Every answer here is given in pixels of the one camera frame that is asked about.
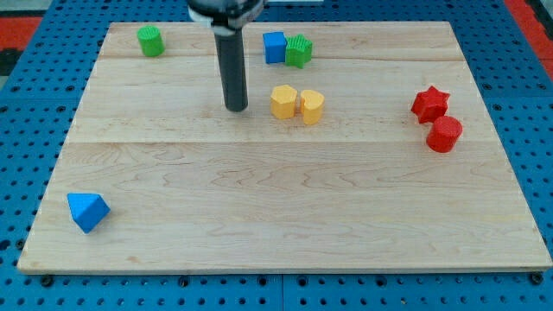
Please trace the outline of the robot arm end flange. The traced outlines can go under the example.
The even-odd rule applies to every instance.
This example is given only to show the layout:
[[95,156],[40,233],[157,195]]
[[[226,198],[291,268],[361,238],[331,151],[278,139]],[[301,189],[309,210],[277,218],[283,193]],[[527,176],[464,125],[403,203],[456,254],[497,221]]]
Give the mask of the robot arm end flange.
[[264,0],[188,0],[188,15],[216,35],[230,36],[254,21],[265,4]]

